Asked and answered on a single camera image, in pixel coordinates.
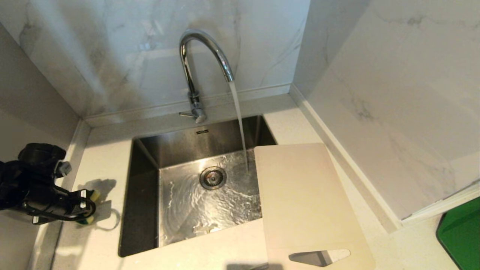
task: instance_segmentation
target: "sink drain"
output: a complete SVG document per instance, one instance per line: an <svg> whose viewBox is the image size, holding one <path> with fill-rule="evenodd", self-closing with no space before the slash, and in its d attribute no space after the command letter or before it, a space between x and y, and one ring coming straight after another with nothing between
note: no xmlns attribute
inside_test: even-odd
<svg viewBox="0 0 480 270"><path fill-rule="evenodd" d="M227 174L220 167L208 167L200 174L200 184L209 190L221 188L226 180Z"/></svg>

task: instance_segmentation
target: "kitchen sink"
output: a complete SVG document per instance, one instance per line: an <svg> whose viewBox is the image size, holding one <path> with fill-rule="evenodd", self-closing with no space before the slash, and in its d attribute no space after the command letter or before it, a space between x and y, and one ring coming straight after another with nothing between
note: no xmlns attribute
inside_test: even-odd
<svg viewBox="0 0 480 270"><path fill-rule="evenodd" d="M255 146L276 142L262 116L133 140L119 256L262 217Z"/></svg>

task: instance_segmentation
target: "faucet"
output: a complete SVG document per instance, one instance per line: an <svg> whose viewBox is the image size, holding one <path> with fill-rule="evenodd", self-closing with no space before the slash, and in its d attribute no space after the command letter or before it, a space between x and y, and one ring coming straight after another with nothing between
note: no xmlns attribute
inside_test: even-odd
<svg viewBox="0 0 480 270"><path fill-rule="evenodd" d="M227 82L233 82L234 78L227 57L211 36L204 31L197 29L189 29L183 33L180 38L180 58L183 64L185 76L187 77L188 88L190 90L188 93L188 99L190 101L190 108L192 112L180 112L180 115L193 117L195 118L196 123L201 123L207 119L207 115L205 114L200 102L199 93L197 90L195 90L195 86L193 85L190 66L188 65L187 59L187 43L194 39L202 42L214 54L218 64L220 64L220 67L222 68L223 75L225 76L225 80Z"/></svg>

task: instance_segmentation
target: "black cable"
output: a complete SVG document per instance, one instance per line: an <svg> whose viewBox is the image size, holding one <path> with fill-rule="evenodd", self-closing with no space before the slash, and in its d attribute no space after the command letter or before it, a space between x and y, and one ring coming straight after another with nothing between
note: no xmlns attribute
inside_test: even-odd
<svg viewBox="0 0 480 270"><path fill-rule="evenodd" d="M64 216L48 213L48 212L45 212L45 211L41 211L40 213L35 213L35 215L42 215L42 216L45 216L45 217L48 217L48 218L53 218L53 219L61 220L61 221L81 221L81 220L84 220L84 219L87 219L87 218L91 217L96 211L95 203L92 200L90 200L90 199L84 199L84 200L91 208L91 211L90 211L90 213L88 213L88 215L80 214L76 217L71 218L71 217L64 217ZM31 206L28 206L28 208L34 210L35 212L38 211L37 209L35 209Z"/></svg>

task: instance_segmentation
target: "cutting board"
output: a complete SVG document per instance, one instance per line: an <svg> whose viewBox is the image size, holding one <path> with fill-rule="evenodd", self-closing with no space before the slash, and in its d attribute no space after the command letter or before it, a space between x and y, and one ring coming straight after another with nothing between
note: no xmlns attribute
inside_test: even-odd
<svg viewBox="0 0 480 270"><path fill-rule="evenodd" d="M295 253L347 249L329 270L372 270L375 262L324 144L255 148L271 268L323 269Z"/></svg>

